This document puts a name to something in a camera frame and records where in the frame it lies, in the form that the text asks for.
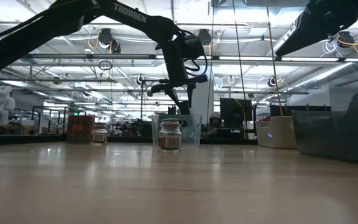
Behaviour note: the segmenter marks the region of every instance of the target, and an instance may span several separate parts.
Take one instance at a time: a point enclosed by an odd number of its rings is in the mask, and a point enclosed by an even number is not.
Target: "wooden table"
[[[358,164],[256,146],[0,146],[0,223],[358,223]]]

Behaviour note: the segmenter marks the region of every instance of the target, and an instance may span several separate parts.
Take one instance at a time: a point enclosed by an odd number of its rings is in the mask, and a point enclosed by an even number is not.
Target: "spice jar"
[[[161,131],[158,135],[158,143],[161,150],[178,152],[181,146],[181,125],[179,120],[176,118],[163,119],[160,127]]]

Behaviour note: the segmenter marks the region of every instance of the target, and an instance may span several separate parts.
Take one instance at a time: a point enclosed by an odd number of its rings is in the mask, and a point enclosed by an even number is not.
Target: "computer monitor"
[[[224,120],[225,128],[242,128],[244,112],[246,121],[252,121],[252,101],[221,98],[220,102],[221,119]]]

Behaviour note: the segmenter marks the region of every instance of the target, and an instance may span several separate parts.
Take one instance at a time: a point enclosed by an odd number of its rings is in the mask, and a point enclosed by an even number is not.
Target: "person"
[[[222,119],[221,115],[218,112],[214,112],[209,117],[209,123],[208,123],[208,132],[207,134],[214,134],[216,133],[216,130],[222,128]]]

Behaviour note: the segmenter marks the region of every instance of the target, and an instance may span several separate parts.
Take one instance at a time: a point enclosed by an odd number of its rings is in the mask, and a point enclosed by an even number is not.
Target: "table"
[[[0,223],[358,223],[358,164],[257,146],[0,147]]]

